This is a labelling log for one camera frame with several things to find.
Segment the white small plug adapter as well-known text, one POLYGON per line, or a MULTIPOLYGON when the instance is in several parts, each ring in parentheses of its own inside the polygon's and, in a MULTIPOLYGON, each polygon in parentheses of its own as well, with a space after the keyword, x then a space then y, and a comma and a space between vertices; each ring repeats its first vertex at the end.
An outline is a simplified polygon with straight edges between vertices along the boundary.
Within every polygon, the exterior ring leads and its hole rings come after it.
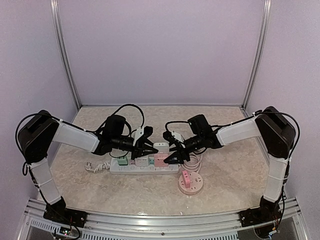
POLYGON ((168 154, 170 152, 170 146, 167 142, 156 142, 153 144, 153 148, 158 150, 158 154, 168 154))

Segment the white cube adapter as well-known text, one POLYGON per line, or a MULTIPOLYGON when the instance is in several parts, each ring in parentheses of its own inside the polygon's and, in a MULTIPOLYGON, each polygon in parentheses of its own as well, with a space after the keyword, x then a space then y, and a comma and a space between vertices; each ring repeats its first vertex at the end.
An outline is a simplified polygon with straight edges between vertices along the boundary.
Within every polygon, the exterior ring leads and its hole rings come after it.
POLYGON ((146 157, 139 157, 135 159, 135 165, 137 167, 146 167, 149 165, 149 158, 146 157))

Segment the pink cube socket adapter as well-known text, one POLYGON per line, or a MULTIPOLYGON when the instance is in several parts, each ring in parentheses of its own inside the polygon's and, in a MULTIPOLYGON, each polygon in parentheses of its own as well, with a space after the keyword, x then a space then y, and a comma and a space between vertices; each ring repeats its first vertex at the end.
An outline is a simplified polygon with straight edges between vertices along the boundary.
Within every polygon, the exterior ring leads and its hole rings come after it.
POLYGON ((164 160, 169 156, 168 153, 156 153, 154 154, 154 166, 157 168, 168 167, 169 164, 165 163, 164 160))

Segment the green cube plug adapter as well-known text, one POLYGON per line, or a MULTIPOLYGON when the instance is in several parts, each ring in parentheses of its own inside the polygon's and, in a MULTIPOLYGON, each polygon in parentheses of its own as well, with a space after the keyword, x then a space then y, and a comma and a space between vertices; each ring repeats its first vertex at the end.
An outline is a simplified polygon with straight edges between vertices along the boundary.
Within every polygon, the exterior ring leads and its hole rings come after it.
POLYGON ((117 158, 117 164, 119 166, 127 166, 129 164, 128 158, 126 156, 117 158))

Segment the pink plug adapter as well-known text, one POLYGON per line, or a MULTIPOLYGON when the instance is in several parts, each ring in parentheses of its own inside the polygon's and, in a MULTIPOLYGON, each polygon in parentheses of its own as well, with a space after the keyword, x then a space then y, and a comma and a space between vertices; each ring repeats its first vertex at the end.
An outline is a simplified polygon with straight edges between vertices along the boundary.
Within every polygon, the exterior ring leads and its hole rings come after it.
POLYGON ((184 187, 186 189, 190 188, 191 187, 191 180, 190 180, 188 171, 183 170, 181 176, 182 176, 182 183, 183 183, 184 187))

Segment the pink round socket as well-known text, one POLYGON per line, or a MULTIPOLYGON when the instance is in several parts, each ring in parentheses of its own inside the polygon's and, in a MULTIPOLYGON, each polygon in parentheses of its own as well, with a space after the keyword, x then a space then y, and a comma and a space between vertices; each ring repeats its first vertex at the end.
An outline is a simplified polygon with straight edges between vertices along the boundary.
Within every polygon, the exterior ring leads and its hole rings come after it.
POLYGON ((198 194, 203 189, 204 180, 197 172, 189 172, 188 180, 186 180, 183 174, 178 179, 178 188, 183 194, 192 196, 198 194))

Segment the white multicolour power strip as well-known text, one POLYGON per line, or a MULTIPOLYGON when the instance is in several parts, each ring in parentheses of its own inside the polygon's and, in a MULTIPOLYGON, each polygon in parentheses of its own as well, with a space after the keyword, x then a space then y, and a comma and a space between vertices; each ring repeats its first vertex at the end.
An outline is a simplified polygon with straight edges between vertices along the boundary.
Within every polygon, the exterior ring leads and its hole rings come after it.
POLYGON ((132 160, 128 165, 119 165, 116 158, 110 162, 109 172, 113 175, 174 175, 179 172, 179 166, 156 167, 153 164, 147 166, 136 166, 132 160))

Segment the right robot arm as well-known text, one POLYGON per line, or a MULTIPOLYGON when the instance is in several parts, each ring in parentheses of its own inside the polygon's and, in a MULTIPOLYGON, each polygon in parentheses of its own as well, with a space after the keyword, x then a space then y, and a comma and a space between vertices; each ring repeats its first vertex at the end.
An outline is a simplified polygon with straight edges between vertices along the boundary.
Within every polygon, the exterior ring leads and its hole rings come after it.
POLYGON ((269 106, 253 112, 247 118, 225 125, 211 125, 203 114, 187 121, 193 137, 184 139, 174 131, 165 130, 163 138, 169 145, 166 164, 183 164, 190 161, 190 154, 198 150, 220 149, 224 146, 251 138, 260 138, 268 156, 268 177, 256 218, 266 222, 275 212, 275 206, 283 196, 289 177, 290 162, 301 136, 301 129, 294 117, 269 106))

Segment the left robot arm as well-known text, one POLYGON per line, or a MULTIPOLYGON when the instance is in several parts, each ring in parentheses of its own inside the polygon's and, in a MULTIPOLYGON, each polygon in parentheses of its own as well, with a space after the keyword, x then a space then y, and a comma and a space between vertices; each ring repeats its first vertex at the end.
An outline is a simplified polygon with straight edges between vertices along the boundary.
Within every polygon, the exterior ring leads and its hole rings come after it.
POLYGON ((151 126, 141 126, 134 136, 124 135, 129 127, 126 118, 112 114, 101 126, 94 130, 85 130, 72 123, 52 116, 41 110, 24 118, 27 123, 18 126, 15 140, 24 157, 24 166, 28 169, 33 184, 47 205, 51 205, 50 214, 63 223, 70 218, 70 211, 64 202, 53 179, 47 160, 48 150, 53 142, 75 147, 97 156, 103 156, 112 150, 121 150, 130 154, 131 159, 158 153, 149 137, 153 134, 151 126))

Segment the aluminium front frame rail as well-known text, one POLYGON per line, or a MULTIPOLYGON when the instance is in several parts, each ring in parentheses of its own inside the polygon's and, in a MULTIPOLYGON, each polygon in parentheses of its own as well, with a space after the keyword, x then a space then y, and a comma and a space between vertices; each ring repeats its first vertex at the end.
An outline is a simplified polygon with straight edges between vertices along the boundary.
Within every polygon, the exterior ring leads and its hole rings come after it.
POLYGON ((268 222, 248 221, 239 210, 196 215, 148 216, 86 211, 82 225, 44 218, 46 205, 30 199, 18 240, 306 240, 296 199, 280 204, 284 214, 268 222))

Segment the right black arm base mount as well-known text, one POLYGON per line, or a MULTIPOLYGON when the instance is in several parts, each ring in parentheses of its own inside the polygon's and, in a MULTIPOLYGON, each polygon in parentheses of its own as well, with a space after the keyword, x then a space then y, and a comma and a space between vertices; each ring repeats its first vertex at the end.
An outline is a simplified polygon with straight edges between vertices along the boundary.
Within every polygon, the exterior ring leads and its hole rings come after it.
POLYGON ((262 196, 260 199, 259 207, 248 208, 238 213, 240 223, 242 227, 248 227, 253 225, 259 225, 274 220, 280 220, 282 212, 280 210, 279 198, 275 202, 264 199, 262 196))

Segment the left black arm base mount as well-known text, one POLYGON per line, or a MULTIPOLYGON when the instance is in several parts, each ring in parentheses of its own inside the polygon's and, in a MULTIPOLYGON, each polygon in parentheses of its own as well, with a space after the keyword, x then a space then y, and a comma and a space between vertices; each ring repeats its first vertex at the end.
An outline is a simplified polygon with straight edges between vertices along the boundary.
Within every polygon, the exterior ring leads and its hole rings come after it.
POLYGON ((85 226, 87 216, 85 211, 67 208, 63 197, 54 204, 46 204, 43 214, 46 220, 78 228, 85 226))

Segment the left aluminium corner post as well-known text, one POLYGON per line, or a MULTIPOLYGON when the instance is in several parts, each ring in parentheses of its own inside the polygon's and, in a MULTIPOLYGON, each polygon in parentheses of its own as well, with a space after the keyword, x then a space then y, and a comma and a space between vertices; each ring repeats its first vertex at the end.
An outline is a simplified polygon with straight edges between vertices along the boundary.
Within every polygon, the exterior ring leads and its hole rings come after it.
POLYGON ((58 44, 58 50, 61 57, 62 66, 66 75, 67 84, 70 88, 71 97, 76 109, 79 111, 82 107, 81 99, 74 81, 67 48, 65 45, 62 22, 60 18, 59 3, 57 0, 50 0, 50 9, 52 14, 53 26, 58 44))

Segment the aluminium corner post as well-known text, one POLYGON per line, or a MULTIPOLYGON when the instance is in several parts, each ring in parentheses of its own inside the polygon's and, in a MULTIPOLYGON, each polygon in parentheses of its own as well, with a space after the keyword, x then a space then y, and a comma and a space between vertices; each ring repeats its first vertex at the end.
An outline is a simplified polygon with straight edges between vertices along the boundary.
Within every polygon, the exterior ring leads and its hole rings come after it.
POLYGON ((50 9, 52 14, 53 26, 58 44, 58 50, 61 57, 62 66, 66 75, 67 84, 70 88, 71 97, 76 109, 79 111, 82 107, 81 99, 74 81, 67 48, 65 45, 62 22, 60 18, 59 3, 57 0, 50 0, 50 9))
POLYGON ((271 13, 271 8, 272 8, 272 1, 271 0, 265 0, 264 5, 263 5, 263 11, 262 11, 262 18, 261 18, 261 24, 260 24, 260 30, 259 30, 259 35, 258 35, 258 41, 257 41, 257 46, 255 50, 255 55, 253 58, 253 64, 252 68, 250 71, 249 75, 249 81, 248 85, 245 91, 244 99, 242 102, 242 109, 245 111, 248 108, 255 82, 257 79, 259 67, 261 64, 261 59, 263 56, 264 52, 264 46, 265 46, 265 41, 267 37, 267 32, 268 32, 268 26, 269 26, 269 21, 270 21, 270 13, 271 13))

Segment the right aluminium corner post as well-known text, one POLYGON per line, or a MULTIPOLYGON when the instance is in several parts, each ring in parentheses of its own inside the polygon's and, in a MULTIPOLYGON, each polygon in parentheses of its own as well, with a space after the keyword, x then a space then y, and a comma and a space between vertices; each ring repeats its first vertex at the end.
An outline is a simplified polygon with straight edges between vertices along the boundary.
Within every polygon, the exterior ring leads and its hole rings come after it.
POLYGON ((242 102, 242 109, 245 111, 248 108, 255 82, 257 79, 259 67, 261 64, 261 59, 263 56, 264 52, 264 46, 265 46, 265 41, 267 37, 267 32, 268 32, 268 26, 269 26, 269 21, 270 21, 270 13, 271 13, 271 8, 272 8, 272 1, 271 0, 265 0, 264 5, 263 5, 263 11, 262 11, 262 18, 261 18, 261 24, 260 24, 260 30, 259 30, 259 35, 258 35, 258 41, 257 41, 257 46, 255 50, 255 55, 253 58, 253 64, 252 68, 250 71, 249 75, 249 81, 248 85, 245 91, 244 99, 242 102))

